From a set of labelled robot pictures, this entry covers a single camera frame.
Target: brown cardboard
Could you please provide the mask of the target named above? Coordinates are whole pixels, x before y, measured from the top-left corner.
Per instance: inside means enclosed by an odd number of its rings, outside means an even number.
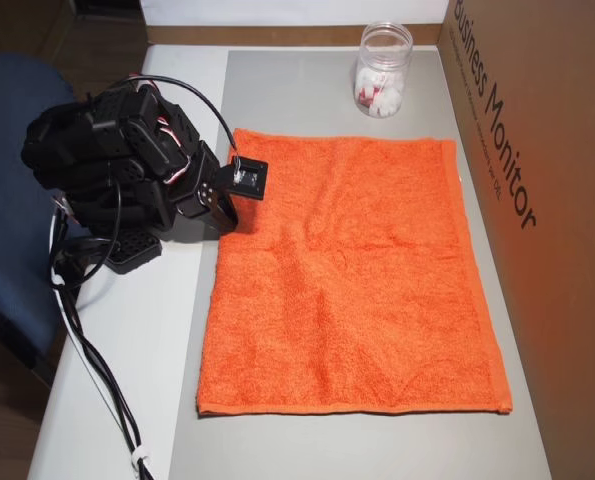
[[[147,26],[156,45],[357,46],[365,25],[300,27]],[[406,25],[415,45],[436,45],[440,24]]]
[[[552,475],[595,479],[595,1],[451,0],[439,50]]]

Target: office chair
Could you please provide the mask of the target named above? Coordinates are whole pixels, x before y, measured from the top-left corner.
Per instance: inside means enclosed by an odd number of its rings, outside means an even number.
[[[50,66],[0,54],[0,341],[48,385],[54,371],[45,355],[60,322],[47,281],[53,204],[20,152],[32,120],[74,100]]]

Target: clear plastic container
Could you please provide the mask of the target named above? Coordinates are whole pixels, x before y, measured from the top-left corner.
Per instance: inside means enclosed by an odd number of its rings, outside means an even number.
[[[364,29],[355,71],[355,103],[367,115],[399,111],[410,65],[413,36],[402,25],[373,23]]]

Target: electrical cable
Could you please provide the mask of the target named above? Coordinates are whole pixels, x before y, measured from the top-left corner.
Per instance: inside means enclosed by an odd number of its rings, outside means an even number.
[[[241,159],[237,151],[237,144],[235,138],[226,124],[226,121],[221,116],[217,108],[206,98],[199,90],[192,85],[189,85],[180,80],[160,76],[160,75],[131,75],[128,78],[121,80],[112,85],[111,88],[123,85],[125,83],[131,83],[135,81],[148,81],[150,82],[157,91],[159,88],[154,83],[160,81],[164,83],[170,83],[177,85],[181,88],[189,90],[196,95],[202,102],[204,102],[210,110],[215,114],[222,127],[226,131],[228,140],[235,151],[234,162],[235,162],[235,179],[237,181],[238,174],[240,173]],[[110,258],[113,250],[117,245],[117,239],[119,237],[119,229],[121,224],[121,186],[118,181],[114,180],[114,187],[116,193],[116,215],[113,225],[112,235],[110,239],[101,237],[81,237],[75,239],[66,239],[66,232],[68,230],[67,216],[62,215],[61,210],[56,209],[53,215],[50,232],[50,248],[49,248],[49,283],[54,289],[57,297],[57,303],[62,313],[62,318],[79,358],[84,364],[88,375],[92,379],[93,383],[99,394],[102,397],[106,407],[111,412],[115,423],[121,430],[126,446],[131,452],[131,462],[133,467],[138,473],[140,480],[153,480],[153,476],[146,467],[144,459],[147,455],[143,453],[143,446],[141,443],[141,434],[137,426],[137,422],[128,406],[128,403],[115,379],[110,367],[104,360],[103,356],[90,343],[90,341],[84,335],[84,331],[77,313],[75,296],[72,291],[85,282],[90,280],[103,266],[104,263]],[[59,229],[56,231],[56,226],[59,223]],[[108,244],[103,253],[100,251],[104,244]],[[71,283],[65,283],[64,279],[55,272],[55,264],[60,254],[69,256],[71,258],[80,258],[84,255],[91,255],[96,252],[101,254],[99,262],[82,278],[78,281]]]
[[[49,282],[50,282],[50,286],[53,289],[56,290],[74,290],[77,287],[81,287],[84,283],[86,283],[88,280],[90,280],[93,275],[95,275],[99,269],[104,265],[104,263],[106,263],[106,261],[108,260],[108,258],[110,257],[110,255],[113,253],[113,250],[115,249],[115,245],[117,244],[117,238],[119,237],[119,224],[121,223],[121,186],[119,185],[119,182],[115,181],[115,195],[117,197],[117,213],[115,214],[115,224],[113,225],[113,233],[112,233],[112,237],[110,239],[110,243],[108,245],[108,248],[106,249],[106,251],[104,252],[101,260],[99,262],[97,262],[97,265],[94,266],[94,268],[88,272],[86,275],[84,275],[80,280],[77,280],[75,282],[72,283],[63,283],[63,284],[56,284],[55,282],[53,282],[52,276],[49,277]],[[57,245],[54,245],[53,248],[51,248],[50,251],[50,256],[49,256],[49,263],[48,265],[50,265],[50,268],[52,269],[55,263],[55,260],[57,258],[57,255],[64,251],[64,248],[66,245],[68,245],[66,242],[70,242],[70,244],[74,243],[74,242],[83,242],[84,240],[91,240],[92,237],[85,237],[85,238],[80,238],[80,239],[70,239],[70,240],[64,240],[61,239],[59,241],[59,243],[57,243]]]
[[[95,346],[90,343],[90,341],[85,337],[83,328],[81,325],[81,321],[79,319],[79,315],[77,313],[76,305],[75,305],[75,298],[72,294],[72,290],[81,286],[84,282],[92,278],[94,274],[96,274],[104,262],[109,258],[110,254],[112,253],[115,245],[117,243],[117,237],[119,235],[119,225],[121,223],[121,188],[118,182],[115,183],[115,191],[117,195],[117,213],[115,216],[114,228],[112,238],[110,240],[109,246],[105,249],[105,252],[102,255],[101,260],[93,269],[86,275],[82,277],[81,280],[77,282],[73,282],[70,284],[65,284],[63,282],[63,278],[55,273],[54,270],[54,262],[59,252],[63,252],[64,248],[72,247],[77,245],[77,242],[87,242],[91,240],[105,240],[105,239],[98,239],[93,237],[83,237],[78,239],[70,239],[65,240],[65,235],[67,232],[67,218],[62,216],[61,211],[56,209],[55,214],[53,216],[53,221],[51,223],[51,233],[50,233],[50,284],[55,290],[55,294],[57,296],[57,303],[60,307],[62,312],[62,317],[64,323],[66,324],[66,328],[68,330],[68,335],[71,338],[71,341],[75,345],[75,350],[77,351],[80,359],[84,363],[88,374],[90,375],[91,379],[93,379],[93,383],[95,387],[99,391],[102,399],[108,409],[111,411],[113,418],[117,425],[119,426],[120,430],[123,433],[124,440],[129,451],[133,454],[135,458],[131,459],[133,462],[133,466],[136,468],[140,480],[153,480],[152,474],[147,469],[146,465],[144,464],[144,456],[141,453],[142,451],[142,443],[141,443],[141,435],[139,432],[139,428],[137,426],[137,422],[128,406],[128,403],[115,379],[110,367],[99,353],[99,351],[95,348]],[[57,223],[60,223],[59,230],[55,230],[55,226]],[[102,393],[103,389],[100,385],[99,379],[101,382],[104,383],[106,390],[110,393],[111,399],[108,399],[106,395]],[[111,408],[111,400],[114,404],[114,410]]]
[[[110,88],[115,88],[115,87],[118,87],[125,83],[139,82],[139,81],[163,82],[163,83],[169,83],[171,85],[177,85],[178,87],[185,88],[186,90],[190,91],[196,97],[198,97],[202,102],[204,102],[204,104],[206,104],[206,106],[208,108],[210,108],[210,110],[215,114],[215,116],[217,117],[217,120],[219,120],[219,123],[221,123],[221,126],[224,128],[226,135],[228,136],[228,141],[230,142],[230,145],[233,147],[233,150],[235,150],[235,175],[237,175],[239,173],[239,168],[241,166],[241,160],[239,158],[239,152],[237,150],[237,143],[235,142],[235,137],[232,134],[232,132],[230,131],[230,128],[228,127],[228,124],[226,123],[226,120],[224,120],[224,117],[222,117],[221,113],[219,113],[219,110],[217,110],[215,105],[213,105],[211,103],[211,101],[208,100],[208,98],[206,98],[206,96],[203,93],[201,93],[195,87],[193,87],[192,85],[190,85],[186,82],[182,82],[181,80],[177,80],[176,78],[166,77],[163,75],[143,75],[143,74],[131,75],[127,78],[124,78],[123,80],[120,80],[120,81],[112,84]]]

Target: orange towel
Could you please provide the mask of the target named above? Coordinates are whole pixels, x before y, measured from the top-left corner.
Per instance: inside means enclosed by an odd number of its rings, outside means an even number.
[[[454,142],[236,138],[268,183],[220,240],[201,414],[512,409]]]

